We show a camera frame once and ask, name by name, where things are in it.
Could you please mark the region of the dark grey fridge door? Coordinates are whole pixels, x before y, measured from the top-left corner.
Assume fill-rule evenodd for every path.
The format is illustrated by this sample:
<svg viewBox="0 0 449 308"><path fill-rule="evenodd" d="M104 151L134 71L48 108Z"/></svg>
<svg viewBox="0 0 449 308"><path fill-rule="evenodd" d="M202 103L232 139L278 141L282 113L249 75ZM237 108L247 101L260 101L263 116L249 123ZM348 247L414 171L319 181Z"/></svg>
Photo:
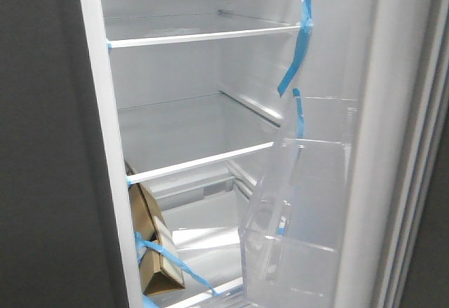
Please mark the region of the dark grey fridge door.
<svg viewBox="0 0 449 308"><path fill-rule="evenodd" d="M1 306L128 306L80 0L1 0Z"/></svg>
<svg viewBox="0 0 449 308"><path fill-rule="evenodd" d="M398 307L448 109L448 0L312 0L282 97L356 101L331 307Z"/></svg>

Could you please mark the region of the lower glass fridge shelf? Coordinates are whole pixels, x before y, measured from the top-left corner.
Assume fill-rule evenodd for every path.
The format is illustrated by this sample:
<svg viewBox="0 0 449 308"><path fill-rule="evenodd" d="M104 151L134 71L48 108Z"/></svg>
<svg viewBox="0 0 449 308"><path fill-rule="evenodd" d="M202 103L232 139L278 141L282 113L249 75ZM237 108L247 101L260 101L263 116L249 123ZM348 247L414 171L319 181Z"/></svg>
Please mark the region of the lower glass fridge shelf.
<svg viewBox="0 0 449 308"><path fill-rule="evenodd" d="M224 93L118 111L128 184L245 156L272 145L279 124Z"/></svg>

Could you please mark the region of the glass fridge shelf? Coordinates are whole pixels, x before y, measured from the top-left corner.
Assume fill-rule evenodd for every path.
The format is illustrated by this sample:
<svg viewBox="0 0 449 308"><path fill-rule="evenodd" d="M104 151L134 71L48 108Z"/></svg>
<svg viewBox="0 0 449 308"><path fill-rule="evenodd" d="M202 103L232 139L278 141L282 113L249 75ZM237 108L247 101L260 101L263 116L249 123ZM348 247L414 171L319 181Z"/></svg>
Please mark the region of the glass fridge shelf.
<svg viewBox="0 0 449 308"><path fill-rule="evenodd" d="M245 156L272 145L279 124L224 93L118 111L128 184Z"/></svg>
<svg viewBox="0 0 449 308"><path fill-rule="evenodd" d="M265 20L226 11L105 20L110 48L155 46L296 32L300 24Z"/></svg>

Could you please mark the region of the white fridge body interior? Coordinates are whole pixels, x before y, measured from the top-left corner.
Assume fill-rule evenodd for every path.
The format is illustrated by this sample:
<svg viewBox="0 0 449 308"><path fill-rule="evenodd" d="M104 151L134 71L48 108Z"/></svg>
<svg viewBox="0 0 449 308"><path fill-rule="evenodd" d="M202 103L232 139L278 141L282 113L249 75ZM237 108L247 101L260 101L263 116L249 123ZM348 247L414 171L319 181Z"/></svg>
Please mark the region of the white fridge body interior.
<svg viewBox="0 0 449 308"><path fill-rule="evenodd" d="M110 48L105 20L226 11L265 20L300 23L301 16L296 11L299 5L302 5L302 0L294 0L292 8L286 8L281 0L81 0L107 170L112 184L119 250L132 307L145 304L153 307L250 306L244 300L243 285L239 292L212 296L207 286L198 283L182 269L185 289L151 296L142 292L128 195L131 185L127 183L134 170L123 156L118 111L224 93L277 122L279 129L270 147L181 172L233 165L255 178L254 192L264 173L263 165L268 160L275 137L285 121L277 97L277 83L290 67L290 51L299 30L234 39ZM243 218L238 226L238 235Z"/></svg>

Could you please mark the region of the blue tape on door bin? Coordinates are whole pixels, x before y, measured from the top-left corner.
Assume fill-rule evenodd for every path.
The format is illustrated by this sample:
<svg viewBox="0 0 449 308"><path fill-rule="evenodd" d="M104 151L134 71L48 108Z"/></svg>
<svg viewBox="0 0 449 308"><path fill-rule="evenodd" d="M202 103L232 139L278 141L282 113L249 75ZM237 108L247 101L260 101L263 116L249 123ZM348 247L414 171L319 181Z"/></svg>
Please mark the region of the blue tape on door bin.
<svg viewBox="0 0 449 308"><path fill-rule="evenodd" d="M302 106L302 95L299 88L293 89L293 97L295 98L296 101L296 136L297 138L303 138L305 122Z"/></svg>

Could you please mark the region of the clear plastic door bin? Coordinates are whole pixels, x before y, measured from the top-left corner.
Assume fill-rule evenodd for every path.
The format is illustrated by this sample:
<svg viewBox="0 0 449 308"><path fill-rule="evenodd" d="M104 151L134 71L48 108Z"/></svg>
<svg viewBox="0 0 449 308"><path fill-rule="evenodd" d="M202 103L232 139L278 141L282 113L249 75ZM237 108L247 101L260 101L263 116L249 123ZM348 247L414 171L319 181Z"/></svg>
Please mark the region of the clear plastic door bin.
<svg viewBox="0 0 449 308"><path fill-rule="evenodd" d="M246 299L260 307L331 307L347 212L355 100L302 98L269 151L239 227Z"/></svg>

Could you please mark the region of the upper glass fridge shelf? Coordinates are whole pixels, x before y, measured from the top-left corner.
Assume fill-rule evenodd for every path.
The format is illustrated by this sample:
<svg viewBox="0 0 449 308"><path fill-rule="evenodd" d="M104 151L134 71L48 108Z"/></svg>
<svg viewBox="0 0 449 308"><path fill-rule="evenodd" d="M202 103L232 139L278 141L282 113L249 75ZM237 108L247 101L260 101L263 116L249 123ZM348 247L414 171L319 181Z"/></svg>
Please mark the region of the upper glass fridge shelf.
<svg viewBox="0 0 449 308"><path fill-rule="evenodd" d="M155 46L296 32L300 24L265 20L226 11L105 20L110 48Z"/></svg>

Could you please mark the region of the clear crisper drawer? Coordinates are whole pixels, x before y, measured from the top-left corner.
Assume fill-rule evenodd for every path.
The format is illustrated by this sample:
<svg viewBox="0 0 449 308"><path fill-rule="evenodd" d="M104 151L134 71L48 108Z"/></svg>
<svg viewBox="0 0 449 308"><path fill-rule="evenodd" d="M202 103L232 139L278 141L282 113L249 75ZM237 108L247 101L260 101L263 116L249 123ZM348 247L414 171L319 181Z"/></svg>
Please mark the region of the clear crisper drawer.
<svg viewBox="0 0 449 308"><path fill-rule="evenodd" d="M182 261L225 296L243 285L238 226L255 178L225 165L146 182Z"/></svg>

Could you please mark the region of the blue tape over cardboard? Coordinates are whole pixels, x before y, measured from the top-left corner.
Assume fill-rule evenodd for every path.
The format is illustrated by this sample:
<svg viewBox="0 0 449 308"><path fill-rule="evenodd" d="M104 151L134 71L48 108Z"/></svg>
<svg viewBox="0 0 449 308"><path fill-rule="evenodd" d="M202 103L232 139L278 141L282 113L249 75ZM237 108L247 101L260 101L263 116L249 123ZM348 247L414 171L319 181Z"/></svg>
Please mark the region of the blue tape over cardboard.
<svg viewBox="0 0 449 308"><path fill-rule="evenodd" d="M204 279L202 276L199 276L194 270L192 270L179 257L177 257L174 254L172 254L170 251L168 251L162 245L159 245L159 244L151 242L151 241L144 240L142 235L141 235L141 233L139 233L139 232L134 232L134 235L135 235L136 253L138 254L138 262L140 262L141 259L142 259L140 257L140 254L139 254L140 249L143 248L143 247L149 248L149 249L151 249L153 251L158 252L160 255L162 255L165 258L167 258L174 265L178 266L183 271L187 272L198 283L201 283L201 284L207 286L210 289L210 291L212 293L212 296L218 295L218 292L214 289L214 287L206 279Z"/></svg>

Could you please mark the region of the brown cardboard box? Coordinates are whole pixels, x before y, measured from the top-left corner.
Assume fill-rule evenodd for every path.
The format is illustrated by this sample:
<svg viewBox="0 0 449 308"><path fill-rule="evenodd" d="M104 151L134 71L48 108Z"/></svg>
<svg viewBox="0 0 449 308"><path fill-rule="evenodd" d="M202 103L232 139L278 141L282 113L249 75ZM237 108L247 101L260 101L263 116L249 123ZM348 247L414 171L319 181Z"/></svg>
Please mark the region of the brown cardboard box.
<svg viewBox="0 0 449 308"><path fill-rule="evenodd" d="M133 229L141 234L142 240L164 247L177 255L172 235L166 226L161 209L151 192L142 184L136 183L128 188L133 219ZM142 292L158 295L185 289L182 270L159 252L145 246L138 249Z"/></svg>

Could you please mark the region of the long blue tape strip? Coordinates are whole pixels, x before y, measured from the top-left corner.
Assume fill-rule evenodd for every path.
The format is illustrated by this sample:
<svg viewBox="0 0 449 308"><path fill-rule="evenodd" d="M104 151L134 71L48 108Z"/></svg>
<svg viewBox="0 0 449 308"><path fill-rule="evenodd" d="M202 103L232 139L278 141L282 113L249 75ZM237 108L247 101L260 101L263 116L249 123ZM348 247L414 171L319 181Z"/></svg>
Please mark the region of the long blue tape strip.
<svg viewBox="0 0 449 308"><path fill-rule="evenodd" d="M277 92L280 97L286 92L305 59L309 47L312 27L312 0L302 0L300 29L297 33L293 59L280 84L277 86Z"/></svg>

